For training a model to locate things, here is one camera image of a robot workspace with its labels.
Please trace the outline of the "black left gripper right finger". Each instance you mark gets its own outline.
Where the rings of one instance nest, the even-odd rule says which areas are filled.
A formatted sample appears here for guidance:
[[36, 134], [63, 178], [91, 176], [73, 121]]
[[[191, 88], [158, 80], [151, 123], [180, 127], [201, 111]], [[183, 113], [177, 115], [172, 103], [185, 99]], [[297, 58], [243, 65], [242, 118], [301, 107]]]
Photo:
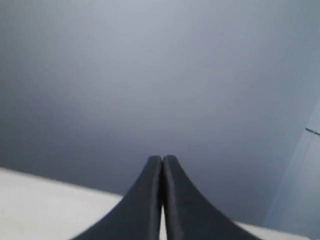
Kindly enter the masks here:
[[162, 161], [162, 192], [168, 240], [259, 239], [213, 206], [174, 155], [167, 155]]

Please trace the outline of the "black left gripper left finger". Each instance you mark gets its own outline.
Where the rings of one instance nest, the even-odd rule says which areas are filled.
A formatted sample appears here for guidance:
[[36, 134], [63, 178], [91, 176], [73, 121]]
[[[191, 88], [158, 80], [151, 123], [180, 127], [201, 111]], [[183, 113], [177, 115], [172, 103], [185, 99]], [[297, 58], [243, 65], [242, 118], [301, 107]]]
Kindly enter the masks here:
[[162, 166], [160, 156], [150, 156], [120, 202], [74, 239], [158, 240], [162, 213]]

